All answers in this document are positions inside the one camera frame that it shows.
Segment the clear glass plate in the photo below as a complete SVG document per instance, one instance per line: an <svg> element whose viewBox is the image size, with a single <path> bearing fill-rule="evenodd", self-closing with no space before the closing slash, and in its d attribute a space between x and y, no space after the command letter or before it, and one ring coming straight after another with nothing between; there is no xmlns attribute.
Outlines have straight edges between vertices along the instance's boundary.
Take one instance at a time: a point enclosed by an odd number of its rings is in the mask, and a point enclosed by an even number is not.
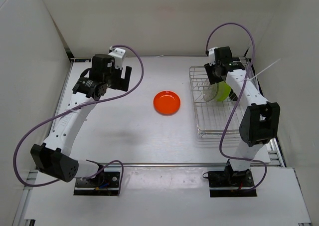
<svg viewBox="0 0 319 226"><path fill-rule="evenodd" d="M218 84L204 86L203 88L204 101L209 102L211 100L214 100L218 95L218 91L219 91Z"/></svg>

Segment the lime green plastic plate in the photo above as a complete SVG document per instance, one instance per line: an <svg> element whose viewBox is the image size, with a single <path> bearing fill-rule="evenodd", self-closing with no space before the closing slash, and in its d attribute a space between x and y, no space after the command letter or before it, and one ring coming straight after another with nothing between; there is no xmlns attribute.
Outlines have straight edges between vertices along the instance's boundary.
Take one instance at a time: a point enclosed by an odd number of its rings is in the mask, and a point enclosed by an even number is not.
<svg viewBox="0 0 319 226"><path fill-rule="evenodd" d="M217 90L217 96L215 99L218 102L222 102L228 98L231 91L231 87L223 81L219 82L217 86L218 86L218 90Z"/></svg>

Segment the black plastic plate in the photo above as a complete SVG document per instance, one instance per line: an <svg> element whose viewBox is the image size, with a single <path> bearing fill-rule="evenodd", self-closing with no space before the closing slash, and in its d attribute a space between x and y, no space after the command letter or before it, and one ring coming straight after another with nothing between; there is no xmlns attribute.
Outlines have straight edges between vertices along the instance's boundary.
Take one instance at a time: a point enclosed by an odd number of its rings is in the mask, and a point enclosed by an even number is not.
<svg viewBox="0 0 319 226"><path fill-rule="evenodd" d="M231 89L230 93L229 93L229 99L231 101L236 102L238 100L238 97L236 95L236 93L233 91L233 89Z"/></svg>

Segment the orange plastic plate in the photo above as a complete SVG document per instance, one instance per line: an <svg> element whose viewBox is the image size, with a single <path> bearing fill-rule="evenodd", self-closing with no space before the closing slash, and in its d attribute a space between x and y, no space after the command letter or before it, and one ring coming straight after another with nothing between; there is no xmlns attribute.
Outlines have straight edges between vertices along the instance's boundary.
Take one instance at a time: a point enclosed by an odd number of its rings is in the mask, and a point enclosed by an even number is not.
<svg viewBox="0 0 319 226"><path fill-rule="evenodd" d="M180 97L172 91L161 91L153 99L154 109L165 116L175 114L180 105Z"/></svg>

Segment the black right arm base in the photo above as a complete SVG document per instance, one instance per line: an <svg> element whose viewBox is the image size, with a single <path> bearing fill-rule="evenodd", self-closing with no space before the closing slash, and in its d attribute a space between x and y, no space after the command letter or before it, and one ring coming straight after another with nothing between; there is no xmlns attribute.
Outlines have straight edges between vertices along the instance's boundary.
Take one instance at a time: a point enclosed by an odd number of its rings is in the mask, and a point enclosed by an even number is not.
<svg viewBox="0 0 319 226"><path fill-rule="evenodd" d="M244 176L228 179L224 171L208 171L202 174L208 180L211 198L256 197L256 190L251 171Z"/></svg>

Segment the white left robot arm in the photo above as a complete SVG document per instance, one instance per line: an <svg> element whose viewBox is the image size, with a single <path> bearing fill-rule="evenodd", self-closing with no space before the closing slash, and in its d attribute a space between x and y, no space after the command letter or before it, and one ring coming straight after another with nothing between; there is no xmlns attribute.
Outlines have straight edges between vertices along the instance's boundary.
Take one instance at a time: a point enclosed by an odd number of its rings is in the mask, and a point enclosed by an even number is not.
<svg viewBox="0 0 319 226"><path fill-rule="evenodd" d="M132 69L126 67L125 77L121 77L125 57L126 52L121 48L92 57L91 67L81 73L72 89L66 108L69 113L57 121L41 145L35 144L30 150L40 172L65 182L84 176L79 161L70 158L73 143L96 101L108 88L128 90Z"/></svg>

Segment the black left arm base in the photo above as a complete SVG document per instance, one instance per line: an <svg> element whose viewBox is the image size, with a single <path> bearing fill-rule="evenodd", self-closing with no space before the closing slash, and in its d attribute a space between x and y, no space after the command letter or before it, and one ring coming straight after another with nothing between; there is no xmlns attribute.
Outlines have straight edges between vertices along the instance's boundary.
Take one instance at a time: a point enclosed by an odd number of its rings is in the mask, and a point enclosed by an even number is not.
<svg viewBox="0 0 319 226"><path fill-rule="evenodd" d="M76 179L74 196L118 196L122 173L104 171L93 179Z"/></svg>

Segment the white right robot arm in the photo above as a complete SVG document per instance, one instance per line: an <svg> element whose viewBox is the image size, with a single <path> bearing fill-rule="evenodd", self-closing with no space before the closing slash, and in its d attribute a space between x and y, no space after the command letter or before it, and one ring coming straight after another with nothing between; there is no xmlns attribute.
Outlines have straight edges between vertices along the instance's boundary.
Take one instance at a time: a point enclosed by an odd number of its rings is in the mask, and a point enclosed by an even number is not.
<svg viewBox="0 0 319 226"><path fill-rule="evenodd" d="M268 101L248 80L247 70L234 62L230 47L214 47L206 52L205 70L210 84L224 82L237 96L236 104L244 110L239 126L240 143L234 156L228 158L224 181L237 185L247 174L258 151L277 136L280 106Z"/></svg>

